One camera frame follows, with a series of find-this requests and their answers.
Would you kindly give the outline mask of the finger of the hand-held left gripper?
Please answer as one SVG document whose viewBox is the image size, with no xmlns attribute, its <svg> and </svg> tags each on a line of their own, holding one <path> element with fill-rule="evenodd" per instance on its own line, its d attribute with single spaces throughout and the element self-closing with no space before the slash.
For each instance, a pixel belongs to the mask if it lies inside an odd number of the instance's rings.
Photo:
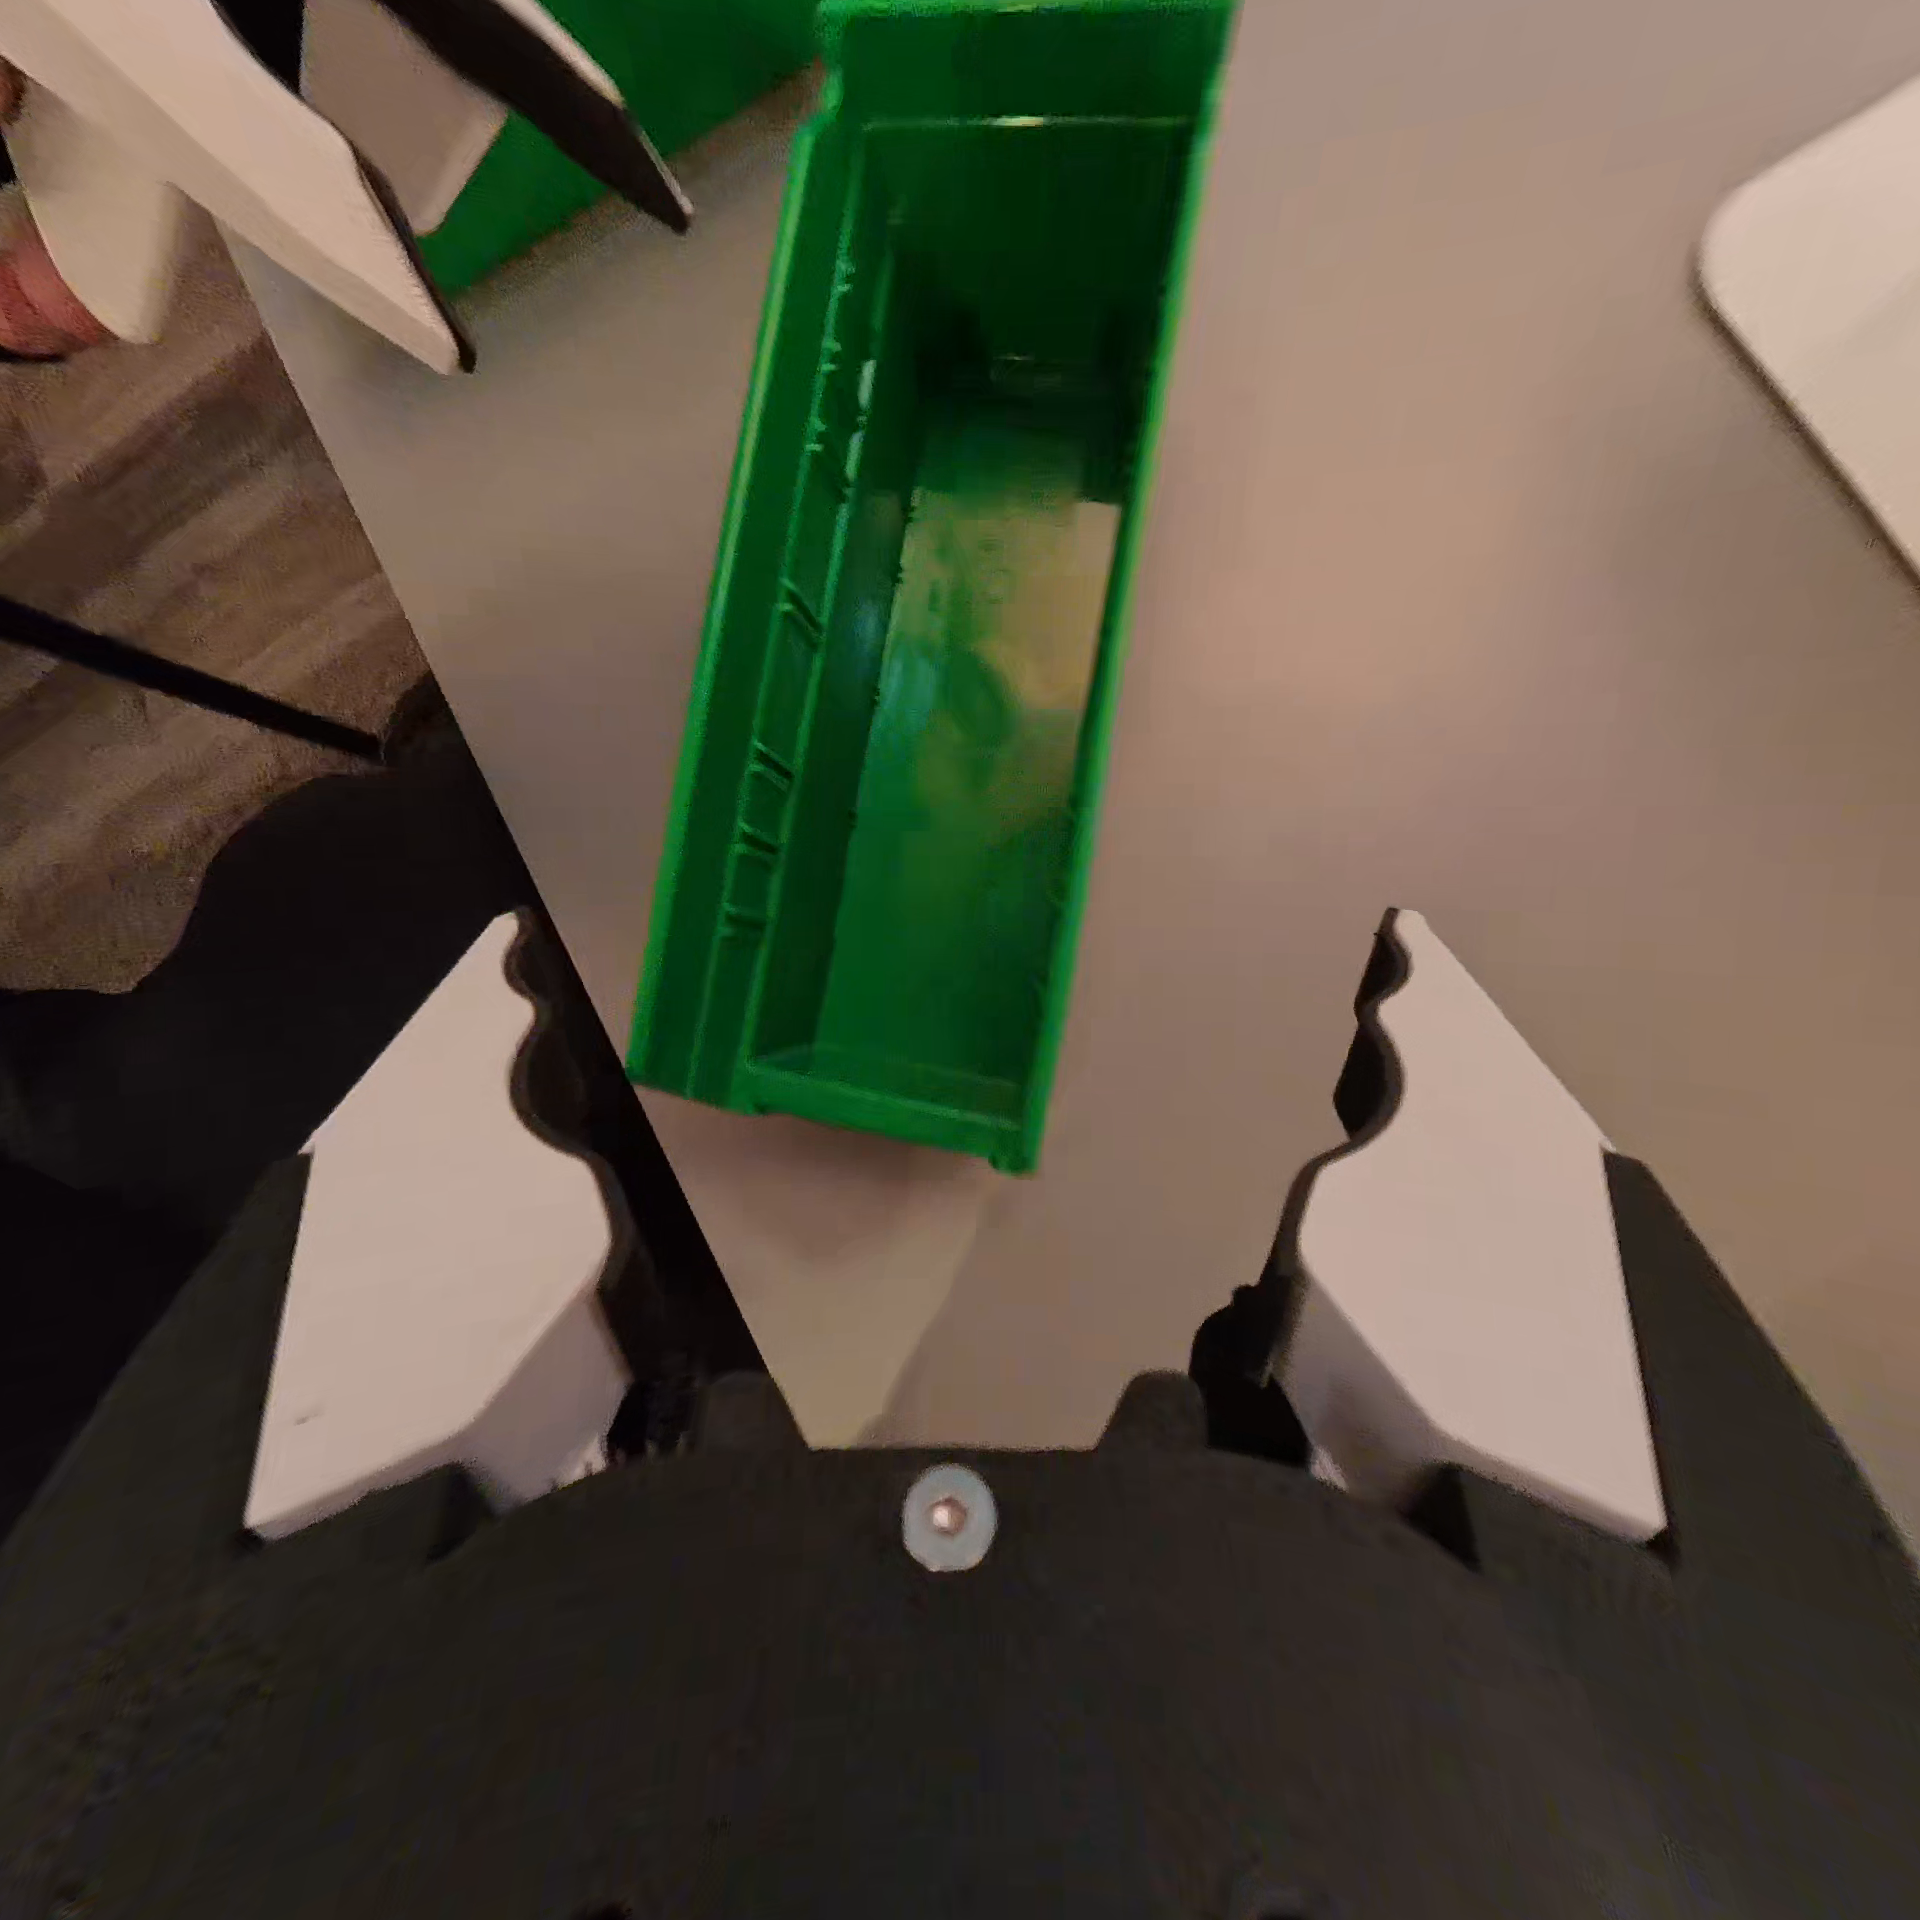
<svg viewBox="0 0 1920 1920">
<path fill-rule="evenodd" d="M 692 207 L 611 73 L 539 3 L 305 3 L 303 96 L 443 227 L 511 118 L 673 233 Z"/>
<path fill-rule="evenodd" d="M 474 346 L 425 272 L 385 176 L 218 4 L 5 3 L 23 81 L 5 148 L 123 151 L 188 208 L 436 372 Z"/>
</svg>

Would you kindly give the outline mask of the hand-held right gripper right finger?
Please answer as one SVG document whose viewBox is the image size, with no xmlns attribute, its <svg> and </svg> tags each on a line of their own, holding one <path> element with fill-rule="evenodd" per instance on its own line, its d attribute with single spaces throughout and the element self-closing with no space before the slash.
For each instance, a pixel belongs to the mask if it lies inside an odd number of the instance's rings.
<svg viewBox="0 0 1920 1920">
<path fill-rule="evenodd" d="M 1416 911 L 1377 928 L 1335 1116 L 1259 1281 L 1193 1338 L 1211 1442 L 1393 1506 L 1468 1470 L 1652 1544 L 1612 1143 Z"/>
</svg>

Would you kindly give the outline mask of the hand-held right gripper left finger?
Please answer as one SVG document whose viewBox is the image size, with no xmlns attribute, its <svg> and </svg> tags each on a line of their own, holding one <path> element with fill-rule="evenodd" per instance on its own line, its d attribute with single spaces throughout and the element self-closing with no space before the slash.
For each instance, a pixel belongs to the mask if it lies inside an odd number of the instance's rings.
<svg viewBox="0 0 1920 1920">
<path fill-rule="evenodd" d="M 487 923 L 303 1150 L 244 1508 L 266 1542 L 436 1470 L 501 1511 L 607 1466 L 639 1235 L 569 1114 L 543 959 L 528 912 Z"/>
</svg>

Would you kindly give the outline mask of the black metal bar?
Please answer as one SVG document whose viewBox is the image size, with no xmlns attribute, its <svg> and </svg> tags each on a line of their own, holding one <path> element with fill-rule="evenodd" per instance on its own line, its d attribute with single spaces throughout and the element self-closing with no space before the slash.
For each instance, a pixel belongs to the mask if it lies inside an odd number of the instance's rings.
<svg viewBox="0 0 1920 1920">
<path fill-rule="evenodd" d="M 380 767 L 383 739 L 337 719 L 300 710 L 268 692 L 234 683 L 189 663 L 155 657 L 129 641 L 87 632 L 59 615 L 48 615 L 3 596 L 3 643 L 73 666 L 103 682 L 155 692 L 162 700 L 215 714 L 264 735 L 351 761 Z"/>
</svg>

